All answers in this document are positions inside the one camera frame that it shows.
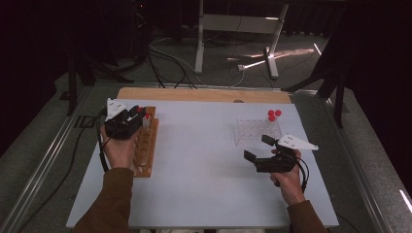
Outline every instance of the clear plastic container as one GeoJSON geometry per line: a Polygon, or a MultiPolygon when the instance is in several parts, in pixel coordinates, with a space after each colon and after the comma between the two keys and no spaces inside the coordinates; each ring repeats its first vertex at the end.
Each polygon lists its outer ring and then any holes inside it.
{"type": "Polygon", "coordinates": [[[282,131],[278,120],[238,118],[234,129],[235,145],[238,147],[261,144],[261,135],[263,134],[280,139],[282,131]]]}

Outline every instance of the wooden edge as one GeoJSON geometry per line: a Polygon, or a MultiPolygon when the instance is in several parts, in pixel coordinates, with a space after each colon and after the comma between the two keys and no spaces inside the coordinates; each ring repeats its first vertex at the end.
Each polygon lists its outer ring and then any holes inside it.
{"type": "Polygon", "coordinates": [[[174,89],[123,87],[119,99],[205,101],[205,102],[244,102],[290,104],[287,92],[280,90],[220,90],[220,89],[174,89]]]}

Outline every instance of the brown sleeve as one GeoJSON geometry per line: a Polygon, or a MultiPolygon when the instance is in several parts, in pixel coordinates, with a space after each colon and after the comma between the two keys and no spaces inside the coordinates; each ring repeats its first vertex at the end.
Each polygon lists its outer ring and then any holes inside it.
{"type": "Polygon", "coordinates": [[[288,213],[294,233],[327,233],[310,201],[289,206],[288,213]]]}
{"type": "Polygon", "coordinates": [[[133,172],[114,168],[104,175],[97,199],[76,223],[74,232],[129,232],[133,172]]]}

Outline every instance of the metal rail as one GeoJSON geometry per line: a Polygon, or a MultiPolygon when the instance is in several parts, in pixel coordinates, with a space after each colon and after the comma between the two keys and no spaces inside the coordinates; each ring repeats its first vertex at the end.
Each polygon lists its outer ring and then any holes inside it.
{"type": "Polygon", "coordinates": [[[75,123],[76,116],[78,115],[79,108],[83,105],[86,98],[91,92],[91,87],[85,86],[82,90],[81,95],[79,96],[79,105],[78,108],[74,111],[71,116],[68,116],[63,125],[60,127],[57,132],[54,140],[51,142],[51,145],[43,157],[42,161],[39,163],[37,168],[34,170],[30,179],[26,183],[23,191],[19,195],[15,204],[12,207],[12,210],[7,215],[6,219],[1,225],[0,233],[13,233],[18,231],[21,222],[23,221],[30,205],[33,202],[37,192],[39,191],[42,183],[49,173],[55,159],[57,158],[60,149],[64,145],[64,142],[69,135],[72,126],[75,123]]]}

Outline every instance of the human hand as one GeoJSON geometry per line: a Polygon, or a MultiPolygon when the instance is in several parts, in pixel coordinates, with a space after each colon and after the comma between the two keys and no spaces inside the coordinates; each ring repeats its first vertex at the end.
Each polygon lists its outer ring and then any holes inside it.
{"type": "Polygon", "coordinates": [[[100,127],[100,133],[103,136],[104,152],[109,159],[112,168],[128,168],[134,170],[133,158],[135,145],[138,142],[140,128],[127,140],[111,139],[106,135],[105,126],[100,127]]]}
{"type": "MultiPolygon", "coordinates": [[[[301,156],[299,150],[294,150],[294,154],[297,158],[301,156]]],[[[294,165],[288,173],[271,173],[270,180],[280,184],[282,197],[289,206],[306,200],[300,186],[299,167],[297,165],[294,165]]]]}

